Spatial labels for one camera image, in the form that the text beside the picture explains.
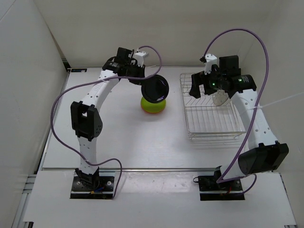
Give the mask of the black plastic plate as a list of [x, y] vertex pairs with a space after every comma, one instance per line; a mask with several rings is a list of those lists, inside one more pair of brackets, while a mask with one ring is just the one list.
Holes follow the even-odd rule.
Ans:
[[169, 94], [169, 83], [161, 75], [155, 75], [142, 81], [141, 93], [143, 98], [153, 104], [160, 103]]

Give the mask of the lime green plastic plate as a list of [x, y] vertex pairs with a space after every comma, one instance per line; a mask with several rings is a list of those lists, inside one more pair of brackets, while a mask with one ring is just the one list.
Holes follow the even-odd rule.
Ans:
[[141, 108], [145, 110], [153, 110], [158, 111], [161, 109], [165, 109], [166, 107], [166, 100], [161, 101], [160, 103], [151, 103], [148, 102], [144, 97], [141, 98]]

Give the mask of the clear textured glass plate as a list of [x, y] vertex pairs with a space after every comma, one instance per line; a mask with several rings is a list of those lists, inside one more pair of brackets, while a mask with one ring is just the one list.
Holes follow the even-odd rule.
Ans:
[[212, 95], [212, 100], [215, 106], [227, 105], [230, 102], [228, 94], [223, 90], [219, 90], [214, 93]]

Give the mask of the orange plastic plate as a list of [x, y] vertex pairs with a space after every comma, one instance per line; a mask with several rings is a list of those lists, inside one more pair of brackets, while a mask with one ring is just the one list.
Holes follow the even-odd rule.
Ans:
[[142, 111], [146, 114], [156, 115], [156, 114], [161, 114], [164, 111], [164, 109], [158, 110], [157, 112], [153, 110], [145, 110], [145, 109], [142, 109]]

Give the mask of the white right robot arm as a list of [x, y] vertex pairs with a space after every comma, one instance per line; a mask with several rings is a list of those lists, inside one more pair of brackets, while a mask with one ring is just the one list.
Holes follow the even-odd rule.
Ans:
[[201, 58], [201, 62], [205, 63], [205, 69], [191, 76], [190, 96], [200, 98], [200, 86], [205, 95], [225, 92], [236, 107], [246, 130], [245, 141], [241, 146], [248, 145], [248, 151], [238, 150], [231, 164], [217, 167], [214, 186], [224, 190], [232, 180], [277, 170], [289, 153], [289, 148], [286, 143], [278, 141], [263, 111], [258, 108], [259, 92], [253, 77], [241, 73], [237, 55], [217, 58], [207, 54]]

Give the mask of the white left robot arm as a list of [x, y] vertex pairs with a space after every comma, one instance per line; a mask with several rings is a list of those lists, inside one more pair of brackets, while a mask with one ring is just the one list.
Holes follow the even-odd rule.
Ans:
[[79, 102], [71, 104], [72, 129], [75, 131], [81, 154], [80, 166], [76, 169], [78, 176], [85, 176], [83, 184], [89, 190], [98, 188], [100, 179], [96, 161], [97, 137], [102, 131], [103, 123], [99, 114], [100, 108], [119, 83], [121, 77], [144, 78], [144, 51], [132, 51], [118, 48], [115, 57], [110, 58], [102, 67], [98, 82], [93, 83], [89, 93]]

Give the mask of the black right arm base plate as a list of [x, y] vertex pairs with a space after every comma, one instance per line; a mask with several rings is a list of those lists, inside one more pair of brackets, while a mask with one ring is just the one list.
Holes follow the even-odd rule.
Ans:
[[218, 184], [213, 176], [197, 176], [193, 182], [199, 185], [200, 201], [245, 200], [240, 179]]

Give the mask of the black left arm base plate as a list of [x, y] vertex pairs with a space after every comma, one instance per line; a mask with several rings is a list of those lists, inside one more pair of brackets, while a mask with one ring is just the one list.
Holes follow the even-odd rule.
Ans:
[[70, 199], [111, 200], [114, 195], [114, 184], [114, 172], [99, 173], [99, 180], [93, 186], [84, 185], [77, 174], [74, 173]]

